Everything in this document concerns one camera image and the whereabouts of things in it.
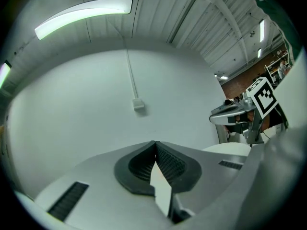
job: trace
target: ceiling beam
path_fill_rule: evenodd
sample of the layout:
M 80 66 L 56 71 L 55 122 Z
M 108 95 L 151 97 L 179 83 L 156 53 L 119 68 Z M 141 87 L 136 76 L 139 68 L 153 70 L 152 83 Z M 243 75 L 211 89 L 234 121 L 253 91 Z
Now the ceiling beam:
M 242 36 L 242 33 L 240 31 L 240 28 L 239 28 L 236 20 L 235 20 L 234 15 L 231 13 L 231 11 L 229 10 L 229 8 L 227 7 L 227 5 L 224 3 L 223 0 L 215 0 L 214 4 L 221 11 L 223 16 L 225 16 L 225 18 L 228 20 L 231 28 L 234 30 L 235 35 L 238 38 L 241 49 L 243 51 L 243 55 L 245 57 L 246 64 L 248 65 L 248 53 L 247 53 L 247 50 L 246 50 L 246 45 L 245 45 L 244 38 Z

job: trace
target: fluorescent light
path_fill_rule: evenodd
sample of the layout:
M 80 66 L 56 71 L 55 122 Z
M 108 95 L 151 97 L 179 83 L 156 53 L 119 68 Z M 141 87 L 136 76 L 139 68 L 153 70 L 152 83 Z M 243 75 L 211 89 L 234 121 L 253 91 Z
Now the fluorescent light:
M 8 61 L 5 61 L 4 64 L 1 66 L 0 68 L 0 88 L 4 80 L 6 79 L 7 75 L 9 74 L 11 67 L 12 66 L 10 65 Z
M 264 39 L 264 20 L 260 21 L 260 42 Z
M 55 30 L 72 22 L 106 14 L 128 14 L 131 12 L 132 0 L 95 0 L 85 2 L 50 17 L 37 28 L 36 36 L 39 40 Z

